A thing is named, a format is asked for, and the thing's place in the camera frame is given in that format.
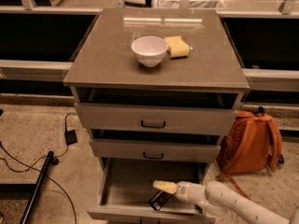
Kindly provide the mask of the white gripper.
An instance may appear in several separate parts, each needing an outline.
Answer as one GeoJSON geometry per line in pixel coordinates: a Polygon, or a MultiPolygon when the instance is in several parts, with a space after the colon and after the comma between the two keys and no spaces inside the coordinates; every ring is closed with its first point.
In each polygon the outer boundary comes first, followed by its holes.
{"type": "Polygon", "coordinates": [[[175,194],[176,198],[185,203],[199,204],[206,200],[206,187],[186,181],[174,182],[155,180],[153,187],[168,194],[175,194]]]}

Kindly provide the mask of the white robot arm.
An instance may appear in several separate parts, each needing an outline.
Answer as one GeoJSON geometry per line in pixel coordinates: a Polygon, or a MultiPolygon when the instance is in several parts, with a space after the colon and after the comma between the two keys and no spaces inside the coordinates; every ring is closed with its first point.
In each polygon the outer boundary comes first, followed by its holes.
{"type": "Polygon", "coordinates": [[[174,183],[155,180],[153,187],[174,195],[182,202],[195,204],[214,216],[225,216],[227,211],[231,210],[248,224],[299,224],[299,210],[293,213],[291,219],[287,219],[243,197],[218,181],[211,181],[205,186],[186,181],[174,183]]]}

